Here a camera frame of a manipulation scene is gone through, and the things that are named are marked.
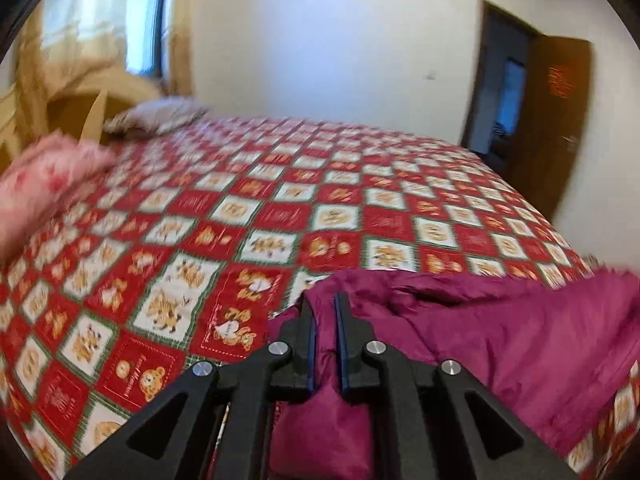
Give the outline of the window with dark frame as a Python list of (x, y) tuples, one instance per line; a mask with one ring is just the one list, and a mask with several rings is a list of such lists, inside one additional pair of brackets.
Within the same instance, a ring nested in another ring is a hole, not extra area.
[(162, 76), (162, 26), (165, 0), (127, 0), (126, 69), (158, 79)]

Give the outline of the pink floral folded blanket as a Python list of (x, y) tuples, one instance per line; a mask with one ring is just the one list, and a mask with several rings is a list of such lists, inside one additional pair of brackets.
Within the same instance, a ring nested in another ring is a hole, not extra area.
[(10, 260), (79, 185), (115, 160), (109, 148), (58, 130), (26, 148), (1, 176), (1, 261)]

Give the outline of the red paper door decoration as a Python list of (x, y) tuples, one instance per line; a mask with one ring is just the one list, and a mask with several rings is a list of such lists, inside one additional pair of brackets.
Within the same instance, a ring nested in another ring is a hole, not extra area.
[(575, 88), (572, 70), (564, 65), (549, 66), (547, 82), (550, 94), (560, 99), (567, 99)]

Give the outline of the cream wooden headboard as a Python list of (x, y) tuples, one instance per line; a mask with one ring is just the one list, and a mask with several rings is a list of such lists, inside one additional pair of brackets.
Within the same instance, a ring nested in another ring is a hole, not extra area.
[[(25, 148), (38, 139), (17, 129), (15, 90), (1, 95), (1, 172)], [(118, 68), (94, 70), (78, 82), (58, 92), (47, 102), (47, 120), (43, 133), (60, 130), (75, 139), (101, 142), (102, 125), (128, 108), (163, 97), (152, 80)]]

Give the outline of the striped grey pillow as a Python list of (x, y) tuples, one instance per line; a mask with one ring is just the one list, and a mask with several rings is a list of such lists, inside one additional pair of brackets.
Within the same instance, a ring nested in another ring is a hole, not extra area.
[(198, 100), (168, 96), (143, 102), (117, 114), (104, 122), (103, 132), (128, 140), (149, 139), (191, 125), (212, 111)]

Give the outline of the beige patterned side curtain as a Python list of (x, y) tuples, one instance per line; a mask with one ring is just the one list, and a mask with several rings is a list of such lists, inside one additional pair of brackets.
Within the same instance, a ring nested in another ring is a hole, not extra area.
[(163, 84), (171, 96), (190, 96), (192, 81), (191, 0), (165, 0)]

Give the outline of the magenta quilted down jacket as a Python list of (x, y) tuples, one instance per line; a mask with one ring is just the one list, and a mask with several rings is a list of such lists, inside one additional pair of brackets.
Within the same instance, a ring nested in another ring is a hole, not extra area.
[(609, 474), (639, 429), (639, 280), (602, 269), (551, 289), (524, 278), (341, 270), (304, 292), (318, 392), (272, 434), (278, 479), (369, 479), (368, 412), (338, 393), (333, 299), (410, 359), (459, 361), (584, 479)]

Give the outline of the red patterned bed quilt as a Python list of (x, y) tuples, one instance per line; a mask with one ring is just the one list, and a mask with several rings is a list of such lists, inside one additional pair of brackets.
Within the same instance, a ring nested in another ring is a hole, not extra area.
[(524, 278), (585, 260), (475, 154), (410, 133), (231, 117), (108, 146), (1, 267), (1, 419), (61, 479), (199, 359), (247, 358), (344, 269)]

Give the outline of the brown wooden door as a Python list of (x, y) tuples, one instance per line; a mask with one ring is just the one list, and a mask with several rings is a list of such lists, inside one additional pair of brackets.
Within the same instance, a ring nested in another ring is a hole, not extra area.
[[(567, 99), (549, 92), (551, 65), (572, 70), (575, 88)], [(587, 40), (541, 35), (529, 46), (524, 96), (510, 144), (506, 180), (547, 219), (553, 218), (573, 171), (577, 152), (566, 150), (562, 136), (582, 140), (591, 72), (592, 43)]]

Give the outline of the brown door frame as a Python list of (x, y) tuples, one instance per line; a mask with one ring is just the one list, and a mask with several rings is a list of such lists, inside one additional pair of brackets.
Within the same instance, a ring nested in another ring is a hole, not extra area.
[(529, 46), (540, 31), (488, 0), (480, 0), (475, 79), (461, 145), (481, 155), (498, 134), (512, 136), (522, 106)]

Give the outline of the beige sheer curtain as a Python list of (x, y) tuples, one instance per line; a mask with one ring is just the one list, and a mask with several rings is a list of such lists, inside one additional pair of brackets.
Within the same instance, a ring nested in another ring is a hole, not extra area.
[(58, 92), (126, 61), (127, 0), (42, 0), (16, 40), (17, 131), (49, 132), (47, 104)]

